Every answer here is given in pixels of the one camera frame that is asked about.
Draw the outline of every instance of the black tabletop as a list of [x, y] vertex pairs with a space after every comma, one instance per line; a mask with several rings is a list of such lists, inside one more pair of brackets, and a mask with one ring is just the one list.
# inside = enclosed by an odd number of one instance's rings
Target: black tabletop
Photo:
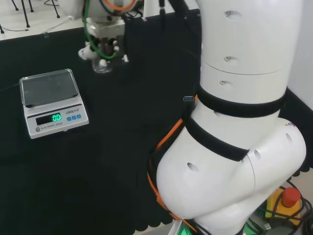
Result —
[[[147, 160], [195, 92], [197, 13], [193, 30], [173, 14], [165, 31], [159, 17], [127, 21], [130, 62], [105, 75], [79, 59], [81, 28], [0, 42], [0, 88], [72, 69], [90, 121], [31, 140], [18, 87], [0, 93], [1, 235], [131, 235], [172, 221], [150, 189]], [[299, 125], [301, 101], [289, 94], [282, 114]]]

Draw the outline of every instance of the green led display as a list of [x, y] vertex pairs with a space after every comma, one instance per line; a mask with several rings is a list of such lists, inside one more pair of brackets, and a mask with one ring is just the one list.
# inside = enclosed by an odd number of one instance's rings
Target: green led display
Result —
[[60, 114], [54, 114], [54, 115], [52, 115], [51, 120], [52, 121], [60, 121], [60, 120], [62, 120], [62, 116]]

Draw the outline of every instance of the black strap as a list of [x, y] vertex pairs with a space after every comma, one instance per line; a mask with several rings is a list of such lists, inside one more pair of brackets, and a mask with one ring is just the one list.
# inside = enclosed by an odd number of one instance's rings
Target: black strap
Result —
[[184, 99], [184, 113], [182, 120], [189, 134], [198, 143], [212, 152], [236, 162], [241, 161], [247, 155], [249, 150], [232, 146], [214, 137], [200, 127], [190, 116], [194, 104], [194, 101], [185, 101]]
[[285, 95], [273, 102], [264, 104], [242, 104], [217, 98], [206, 92], [200, 85], [198, 98], [209, 109], [228, 116], [239, 118], [258, 118], [271, 115], [280, 110], [285, 101]]

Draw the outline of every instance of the emergency stop button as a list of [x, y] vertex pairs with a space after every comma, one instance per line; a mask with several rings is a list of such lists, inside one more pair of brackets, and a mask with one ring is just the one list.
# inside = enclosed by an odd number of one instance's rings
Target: emergency stop button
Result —
[[301, 193], [296, 188], [286, 188], [282, 197], [285, 207], [293, 207], [301, 198]]

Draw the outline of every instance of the digital scale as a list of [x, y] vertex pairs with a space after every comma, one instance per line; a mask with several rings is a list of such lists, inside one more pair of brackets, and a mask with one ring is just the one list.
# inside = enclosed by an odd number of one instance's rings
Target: digital scale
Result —
[[89, 123], [70, 69], [23, 77], [20, 89], [25, 121], [32, 139]]

